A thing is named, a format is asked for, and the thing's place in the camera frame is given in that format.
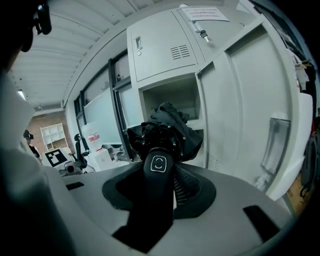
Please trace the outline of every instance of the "white cabinet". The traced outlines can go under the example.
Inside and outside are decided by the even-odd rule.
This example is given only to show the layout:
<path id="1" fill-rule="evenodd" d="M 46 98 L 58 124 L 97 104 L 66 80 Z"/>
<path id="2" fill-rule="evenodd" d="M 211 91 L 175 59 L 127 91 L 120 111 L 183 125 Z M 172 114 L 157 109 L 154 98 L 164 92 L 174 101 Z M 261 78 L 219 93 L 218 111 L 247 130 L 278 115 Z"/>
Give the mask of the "white cabinet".
<path id="1" fill-rule="evenodd" d="M 130 63 L 131 79 L 135 73 L 137 82 L 197 64 L 189 40 L 170 10 L 131 25 L 127 28 L 127 38 L 128 44 L 131 44 L 128 54 L 133 55 L 133 63 Z"/>

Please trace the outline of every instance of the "wall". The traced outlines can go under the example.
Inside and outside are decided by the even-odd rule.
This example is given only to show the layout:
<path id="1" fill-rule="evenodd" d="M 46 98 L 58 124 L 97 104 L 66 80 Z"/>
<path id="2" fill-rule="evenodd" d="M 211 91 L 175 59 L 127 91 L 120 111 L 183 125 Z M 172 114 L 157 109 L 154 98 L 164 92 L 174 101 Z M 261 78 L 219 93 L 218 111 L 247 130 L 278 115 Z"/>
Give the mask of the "wall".
<path id="1" fill-rule="evenodd" d="M 42 114 L 34 116 L 27 129 L 33 134 L 34 139 L 31 141 L 31 144 L 35 147 L 37 147 L 40 151 L 40 153 L 46 152 L 47 148 L 44 144 L 42 134 L 41 134 L 41 127 L 47 127 L 62 123 L 64 134 L 66 137 L 66 141 L 68 143 L 68 146 L 71 150 L 71 153 L 74 153 L 74 144 L 71 140 L 69 129 L 67 125 L 67 119 L 66 115 L 63 111 L 60 112 L 54 112 L 54 113 L 48 113 L 48 114 Z"/>

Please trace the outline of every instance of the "white box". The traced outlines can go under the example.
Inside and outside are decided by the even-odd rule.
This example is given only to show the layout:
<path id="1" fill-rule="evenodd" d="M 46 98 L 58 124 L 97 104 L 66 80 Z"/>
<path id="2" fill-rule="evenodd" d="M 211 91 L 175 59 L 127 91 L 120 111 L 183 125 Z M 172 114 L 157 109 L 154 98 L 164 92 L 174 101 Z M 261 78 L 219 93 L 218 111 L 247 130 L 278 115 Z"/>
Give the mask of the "white box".
<path id="1" fill-rule="evenodd" d="M 114 167 L 107 149 L 102 148 L 88 155 L 92 167 L 96 172 L 112 169 Z"/>

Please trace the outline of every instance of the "white shelf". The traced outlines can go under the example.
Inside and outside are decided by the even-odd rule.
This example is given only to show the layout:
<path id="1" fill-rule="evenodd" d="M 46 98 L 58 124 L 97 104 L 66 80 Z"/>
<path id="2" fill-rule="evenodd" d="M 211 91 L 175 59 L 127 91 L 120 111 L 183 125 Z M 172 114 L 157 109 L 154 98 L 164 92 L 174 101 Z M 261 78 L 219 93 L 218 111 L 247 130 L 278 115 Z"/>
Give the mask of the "white shelf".
<path id="1" fill-rule="evenodd" d="M 47 151 L 56 149 L 57 147 L 61 147 L 62 145 L 66 145 L 66 149 L 69 148 L 62 123 L 42 127 L 41 134 Z"/>

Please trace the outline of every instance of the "door handle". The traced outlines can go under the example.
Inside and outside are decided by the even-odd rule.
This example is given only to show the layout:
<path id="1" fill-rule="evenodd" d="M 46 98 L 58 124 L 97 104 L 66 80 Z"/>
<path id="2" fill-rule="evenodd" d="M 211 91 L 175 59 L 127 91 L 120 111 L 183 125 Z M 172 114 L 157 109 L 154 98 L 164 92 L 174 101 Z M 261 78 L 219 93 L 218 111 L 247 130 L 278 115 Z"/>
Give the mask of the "door handle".
<path id="1" fill-rule="evenodd" d="M 135 41 L 135 52 L 138 52 L 142 49 L 141 36 L 138 36 L 137 38 L 135 38 L 134 41 Z"/>

